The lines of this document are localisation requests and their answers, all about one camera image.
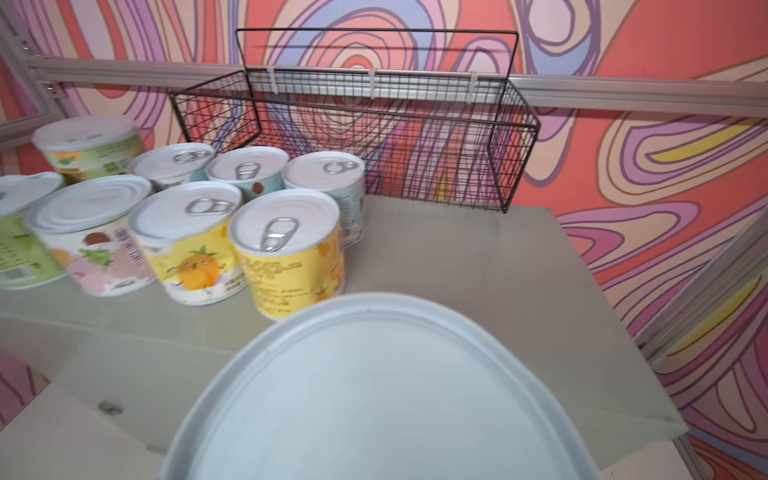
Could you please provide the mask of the teal label can back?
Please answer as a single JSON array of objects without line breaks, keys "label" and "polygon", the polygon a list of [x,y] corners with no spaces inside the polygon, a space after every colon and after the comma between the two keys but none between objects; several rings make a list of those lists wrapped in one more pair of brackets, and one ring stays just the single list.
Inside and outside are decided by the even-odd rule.
[{"label": "teal label can back", "polygon": [[247,203],[283,190],[282,170],[290,156],[282,149],[252,146],[217,155],[205,167],[207,177],[237,187]]}]

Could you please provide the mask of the pink label can plain lid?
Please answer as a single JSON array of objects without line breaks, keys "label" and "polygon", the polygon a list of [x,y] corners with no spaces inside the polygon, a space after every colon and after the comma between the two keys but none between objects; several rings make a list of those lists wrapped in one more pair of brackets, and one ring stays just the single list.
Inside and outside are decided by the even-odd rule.
[{"label": "pink label can plain lid", "polygon": [[153,193],[151,182],[135,175],[87,180],[31,207],[25,225],[85,293],[120,296],[156,281],[128,230],[132,209]]}]

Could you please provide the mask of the yellow orange label can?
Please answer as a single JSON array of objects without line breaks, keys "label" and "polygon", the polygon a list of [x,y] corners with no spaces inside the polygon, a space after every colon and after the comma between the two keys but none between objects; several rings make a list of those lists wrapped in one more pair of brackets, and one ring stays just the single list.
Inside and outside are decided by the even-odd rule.
[{"label": "yellow orange label can", "polygon": [[36,129],[32,143],[71,183],[127,172],[146,152],[139,126],[124,115],[83,115]]}]

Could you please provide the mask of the green label can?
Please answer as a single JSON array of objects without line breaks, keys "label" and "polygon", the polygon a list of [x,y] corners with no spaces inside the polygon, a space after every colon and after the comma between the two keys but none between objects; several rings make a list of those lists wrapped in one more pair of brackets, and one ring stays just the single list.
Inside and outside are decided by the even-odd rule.
[{"label": "green label can", "polygon": [[66,275],[24,223],[27,211],[63,184],[63,177],[55,172],[1,177],[2,290],[34,288]]}]

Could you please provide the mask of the grey metal cabinet box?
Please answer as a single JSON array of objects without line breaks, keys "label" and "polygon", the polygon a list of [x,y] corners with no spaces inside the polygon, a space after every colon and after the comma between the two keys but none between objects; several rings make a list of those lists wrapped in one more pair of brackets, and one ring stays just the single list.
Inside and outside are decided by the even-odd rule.
[{"label": "grey metal cabinet box", "polygon": [[[397,292],[458,311],[554,393],[605,475],[684,479],[685,424],[555,216],[370,196],[346,256],[350,293]],[[182,306],[157,285],[113,298],[70,280],[1,295],[1,347],[148,448],[168,447],[225,363],[270,326],[249,293]]]}]

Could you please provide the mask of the blue cabinet lock button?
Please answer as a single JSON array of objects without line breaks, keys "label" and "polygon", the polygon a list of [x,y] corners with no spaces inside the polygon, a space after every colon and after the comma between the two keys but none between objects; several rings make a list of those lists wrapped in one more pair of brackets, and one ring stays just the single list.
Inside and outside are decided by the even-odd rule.
[{"label": "blue cabinet lock button", "polygon": [[115,402],[101,401],[97,405],[97,409],[108,416],[118,416],[123,413],[123,407]]}]

